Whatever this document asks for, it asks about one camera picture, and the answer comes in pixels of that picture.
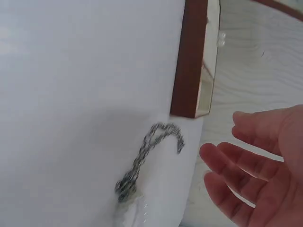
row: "wooden frame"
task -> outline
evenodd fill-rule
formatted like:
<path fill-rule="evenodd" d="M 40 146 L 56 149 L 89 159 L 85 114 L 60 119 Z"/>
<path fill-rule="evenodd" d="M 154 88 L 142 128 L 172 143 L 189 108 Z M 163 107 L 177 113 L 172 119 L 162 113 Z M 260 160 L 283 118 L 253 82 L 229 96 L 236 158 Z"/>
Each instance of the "wooden frame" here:
<path fill-rule="evenodd" d="M 295 10 L 294 8 L 291 8 L 281 2 L 275 1 L 275 0 L 252 0 L 252 1 L 256 1 L 259 2 L 263 5 L 269 6 L 271 8 L 277 9 L 279 11 L 282 11 L 300 21 L 303 21 L 303 13 Z"/>
<path fill-rule="evenodd" d="M 200 80 L 203 69 L 205 33 L 207 25 L 208 0 L 186 0 L 183 25 L 179 46 L 176 77 L 171 101 L 170 114 L 175 116 L 196 118 L 209 114 L 214 75 L 209 95 L 208 111 L 197 112 L 201 90 Z"/>

